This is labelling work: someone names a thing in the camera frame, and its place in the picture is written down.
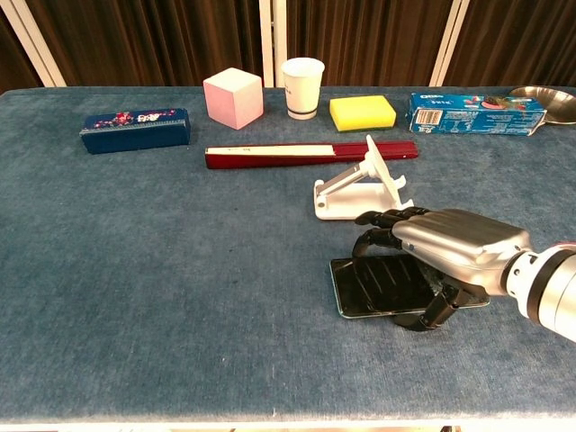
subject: brown curtain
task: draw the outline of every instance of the brown curtain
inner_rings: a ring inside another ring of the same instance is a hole
[[[329,86],[427,86],[451,0],[288,0],[288,57]]]
[[[69,86],[200,86],[262,76],[256,0],[27,0]]]
[[[576,86],[574,0],[472,0],[445,86]]]
[[[42,86],[10,22],[0,9],[0,94],[16,88]]]

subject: oreo box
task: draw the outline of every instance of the oreo box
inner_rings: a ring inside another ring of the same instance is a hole
[[[406,117],[413,132],[529,136],[545,114],[530,97],[413,93]]]
[[[92,115],[80,138],[92,154],[181,146],[190,140],[190,120],[183,108]]]

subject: blue pencil case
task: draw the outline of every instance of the blue pencil case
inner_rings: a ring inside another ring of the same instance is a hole
[[[80,138],[93,155],[182,146],[190,141],[190,119],[183,108],[92,115]]]

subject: yellow sponge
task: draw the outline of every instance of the yellow sponge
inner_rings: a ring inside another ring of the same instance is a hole
[[[381,95],[331,99],[330,115],[339,132],[391,128],[396,121],[396,112]]]

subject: white phone holder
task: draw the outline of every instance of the white phone holder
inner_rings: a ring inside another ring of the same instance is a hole
[[[388,167],[370,135],[366,136],[368,151],[358,165],[324,183],[314,184],[314,210],[319,219],[333,221],[353,220],[364,212],[402,210],[414,205],[412,200],[402,203],[398,189],[406,184],[401,175],[390,177]],[[357,183],[365,177],[379,178],[381,183]]]

